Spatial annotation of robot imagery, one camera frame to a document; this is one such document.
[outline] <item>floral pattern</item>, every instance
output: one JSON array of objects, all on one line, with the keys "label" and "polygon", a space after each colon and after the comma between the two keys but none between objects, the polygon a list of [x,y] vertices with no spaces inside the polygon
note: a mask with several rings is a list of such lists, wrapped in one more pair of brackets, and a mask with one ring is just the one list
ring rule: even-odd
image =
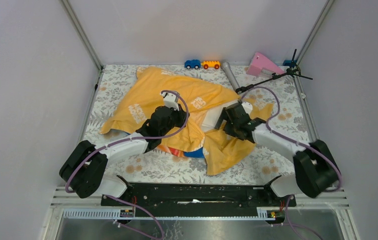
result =
[{"label": "floral pattern", "polygon": [[[124,136],[115,130],[102,135],[99,134],[99,130],[102,124],[114,114],[120,100],[136,82],[138,67],[146,68],[148,65],[107,65],[105,67],[89,115],[84,139],[103,146],[105,143]],[[221,69],[188,70],[183,65],[158,65],[157,67],[177,75],[199,78],[232,88]],[[245,74],[246,66],[232,66],[231,68],[240,86],[263,80],[261,77]],[[283,77],[264,83],[262,86],[272,89],[277,94],[281,105],[280,114],[271,120],[270,125],[282,133],[308,141],[307,125],[293,79]],[[259,108],[267,103],[276,102],[268,91],[262,89],[250,91],[246,99]],[[265,146],[257,145],[250,155],[230,169],[214,176],[209,176],[206,172],[207,165],[203,158],[176,157],[154,149],[112,164],[106,169],[105,174],[120,175],[129,182],[263,185],[278,175],[293,173],[294,167],[280,154]]]}]

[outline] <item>gray tube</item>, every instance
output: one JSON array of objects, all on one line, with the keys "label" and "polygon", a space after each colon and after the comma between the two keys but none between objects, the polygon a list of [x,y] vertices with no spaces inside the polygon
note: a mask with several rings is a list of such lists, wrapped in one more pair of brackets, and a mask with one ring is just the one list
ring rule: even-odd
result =
[{"label": "gray tube", "polygon": [[229,80],[233,90],[236,91],[236,89],[240,89],[239,83],[236,80],[236,77],[233,74],[232,69],[230,68],[230,64],[228,62],[224,62],[221,65],[221,68],[223,69],[224,73],[226,74],[226,77]]}]

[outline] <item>gray wall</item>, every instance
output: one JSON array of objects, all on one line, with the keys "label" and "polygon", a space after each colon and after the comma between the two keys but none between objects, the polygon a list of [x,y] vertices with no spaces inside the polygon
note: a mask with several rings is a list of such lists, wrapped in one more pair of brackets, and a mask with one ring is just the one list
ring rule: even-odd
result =
[{"label": "gray wall", "polygon": [[305,58],[320,138],[344,177],[362,240],[378,239],[378,1],[336,1]]},{"label": "gray wall", "polygon": [[70,0],[104,64],[291,59],[326,0]]},{"label": "gray wall", "polygon": [[0,240],[40,234],[96,75],[59,1],[0,1]]}]

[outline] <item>orange toy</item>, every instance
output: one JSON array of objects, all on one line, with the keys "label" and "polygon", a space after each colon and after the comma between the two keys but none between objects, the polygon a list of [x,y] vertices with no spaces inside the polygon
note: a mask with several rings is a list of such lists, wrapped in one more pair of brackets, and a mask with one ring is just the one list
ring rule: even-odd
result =
[{"label": "orange toy", "polygon": [[203,61],[201,63],[204,69],[208,69],[209,67],[214,67],[215,69],[219,69],[221,63],[219,61]]}]

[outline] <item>pink box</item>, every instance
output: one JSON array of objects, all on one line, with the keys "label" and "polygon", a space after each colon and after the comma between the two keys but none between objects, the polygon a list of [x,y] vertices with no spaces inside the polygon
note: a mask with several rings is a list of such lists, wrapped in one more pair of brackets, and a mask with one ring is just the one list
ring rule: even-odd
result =
[{"label": "pink box", "polygon": [[249,64],[248,70],[246,70],[246,74],[258,77],[262,71],[269,75],[272,73],[283,74],[285,72],[266,56],[256,52]]}]

